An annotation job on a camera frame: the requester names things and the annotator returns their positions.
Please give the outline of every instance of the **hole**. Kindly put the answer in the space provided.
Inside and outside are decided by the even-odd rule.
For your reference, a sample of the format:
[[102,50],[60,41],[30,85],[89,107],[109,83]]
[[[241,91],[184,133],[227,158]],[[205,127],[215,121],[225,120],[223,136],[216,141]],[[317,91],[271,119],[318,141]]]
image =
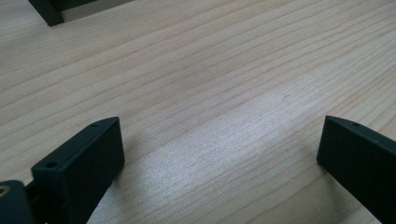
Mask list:
[[56,165],[58,165],[58,162],[50,161],[49,163],[47,163],[46,167],[47,168],[52,168],[52,167],[55,167]]
[[6,186],[6,185],[0,186],[0,197],[3,197],[4,195],[6,195],[9,192],[10,189],[11,188],[9,186]]

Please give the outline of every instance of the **wood grain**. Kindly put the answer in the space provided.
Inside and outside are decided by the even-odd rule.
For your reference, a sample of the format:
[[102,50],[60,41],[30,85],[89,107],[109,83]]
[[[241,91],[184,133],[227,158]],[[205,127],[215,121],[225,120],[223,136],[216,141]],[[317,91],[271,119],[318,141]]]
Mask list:
[[49,28],[2,0],[0,179],[119,116],[90,223],[378,223],[316,154],[325,115],[396,139],[395,1],[121,2]]

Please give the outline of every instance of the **light wood surface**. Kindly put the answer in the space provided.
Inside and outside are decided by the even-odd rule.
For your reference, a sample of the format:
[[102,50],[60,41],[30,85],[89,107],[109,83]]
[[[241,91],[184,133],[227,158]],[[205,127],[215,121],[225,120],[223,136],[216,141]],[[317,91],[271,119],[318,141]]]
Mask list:
[[1,0],[1,180],[118,116],[90,223],[378,223],[316,155],[325,115],[396,139],[395,1],[122,3],[49,28]]

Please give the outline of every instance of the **black plastic part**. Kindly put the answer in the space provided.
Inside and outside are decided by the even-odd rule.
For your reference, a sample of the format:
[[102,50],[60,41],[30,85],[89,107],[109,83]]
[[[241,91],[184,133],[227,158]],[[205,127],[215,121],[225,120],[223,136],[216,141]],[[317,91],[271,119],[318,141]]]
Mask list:
[[124,164],[118,118],[91,124],[33,168],[48,223],[86,223]]
[[62,11],[96,0],[29,0],[48,26],[64,22]]
[[396,142],[328,116],[317,159],[379,221],[396,223]]
[[0,182],[0,223],[35,223],[22,182],[17,180]]

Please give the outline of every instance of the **black object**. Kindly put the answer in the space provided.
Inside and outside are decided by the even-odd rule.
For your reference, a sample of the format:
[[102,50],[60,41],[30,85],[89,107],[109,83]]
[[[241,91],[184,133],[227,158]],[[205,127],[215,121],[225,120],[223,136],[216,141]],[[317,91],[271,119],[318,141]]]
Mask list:
[[96,0],[29,0],[48,26],[64,22],[62,11]]
[[124,161],[119,118],[97,121],[34,165],[25,188],[0,182],[0,223],[86,223]]
[[318,163],[382,223],[396,223],[396,142],[356,122],[326,117]]

